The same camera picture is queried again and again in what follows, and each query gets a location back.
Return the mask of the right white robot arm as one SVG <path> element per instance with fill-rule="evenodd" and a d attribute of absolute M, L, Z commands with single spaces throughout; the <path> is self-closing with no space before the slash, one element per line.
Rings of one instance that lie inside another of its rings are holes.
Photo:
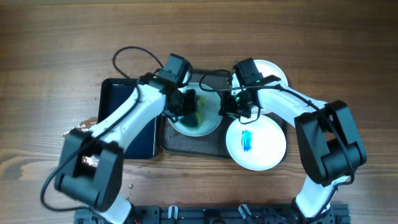
<path fill-rule="evenodd" d="M 307 97 L 284 82 L 245 86 L 228 102 L 256 105 L 276 114 L 296 130 L 300 160 L 307 176 L 292 202 L 293 220 L 316 222 L 330 211 L 338 189 L 354 182 L 354 174 L 366 162 L 366 150 L 346 103 Z M 240 166 L 268 170 L 283 158 L 287 143 L 277 123 L 259 114 L 242 123 L 233 121 L 226 132 L 226 147 Z"/>

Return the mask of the green yellow sponge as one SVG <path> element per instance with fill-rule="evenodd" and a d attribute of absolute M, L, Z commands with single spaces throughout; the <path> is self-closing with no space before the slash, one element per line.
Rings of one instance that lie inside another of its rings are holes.
<path fill-rule="evenodd" d="M 189 115 L 179 119 L 179 123 L 189 129 L 198 129 L 201 126 L 203 116 L 201 115 L 201 107 L 203 105 L 203 97 L 197 97 L 197 110 Z"/>

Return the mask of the white plate with blue water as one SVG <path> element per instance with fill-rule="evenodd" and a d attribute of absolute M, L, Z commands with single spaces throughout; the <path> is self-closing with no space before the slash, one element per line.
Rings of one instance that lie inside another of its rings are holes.
<path fill-rule="evenodd" d="M 168 121 L 169 124 L 181 134 L 191 137 L 204 136 L 214 131 L 223 119 L 223 117 L 218 114 L 221 98 L 216 92 L 203 91 L 199 87 L 199 83 L 190 83 L 186 87 L 186 90 L 190 89 L 195 90 L 197 96 L 203 97 L 203 105 L 201 107 L 203 120 L 201 126 L 198 129 L 189 129 L 179 123 L 179 120 L 176 123 L 173 123 L 170 119 L 168 119 Z"/>

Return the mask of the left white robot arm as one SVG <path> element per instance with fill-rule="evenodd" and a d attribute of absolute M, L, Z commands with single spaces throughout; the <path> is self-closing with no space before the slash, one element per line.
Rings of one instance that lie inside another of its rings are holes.
<path fill-rule="evenodd" d="M 183 101 L 177 88 L 139 84 L 102 122 L 87 131 L 71 130 L 51 175 L 55 189 L 83 203 L 84 209 L 106 223 L 125 223 L 132 205 L 119 195 L 124 151 L 162 112 L 182 115 Z"/>

